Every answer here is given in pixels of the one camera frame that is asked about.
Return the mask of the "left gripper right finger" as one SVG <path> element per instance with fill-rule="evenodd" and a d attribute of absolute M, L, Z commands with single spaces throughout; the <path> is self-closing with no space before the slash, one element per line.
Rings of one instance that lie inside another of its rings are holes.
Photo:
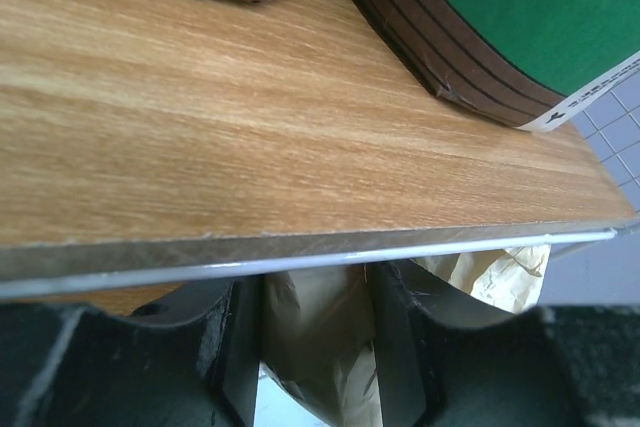
<path fill-rule="evenodd" d="M 387 426 L 635 426 L 637 306 L 512 314 L 409 260 L 367 268 Z"/>

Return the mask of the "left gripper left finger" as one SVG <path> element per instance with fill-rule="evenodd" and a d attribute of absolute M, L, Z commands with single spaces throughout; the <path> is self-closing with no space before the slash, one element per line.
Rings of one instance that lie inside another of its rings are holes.
<path fill-rule="evenodd" d="M 249 426 L 261 281 L 196 281 L 128 316 L 87 303 L 1 307 L 5 426 Z"/>

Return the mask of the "cream cartoon roll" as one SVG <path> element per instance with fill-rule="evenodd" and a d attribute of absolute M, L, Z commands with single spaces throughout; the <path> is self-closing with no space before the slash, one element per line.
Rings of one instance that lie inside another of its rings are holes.
<path fill-rule="evenodd" d="M 419 257 L 416 264 L 471 297 L 520 313 L 539 299 L 551 248 Z M 382 412 L 365 269 L 329 266 L 264 279 L 266 372 L 330 426 L 380 426 Z"/>

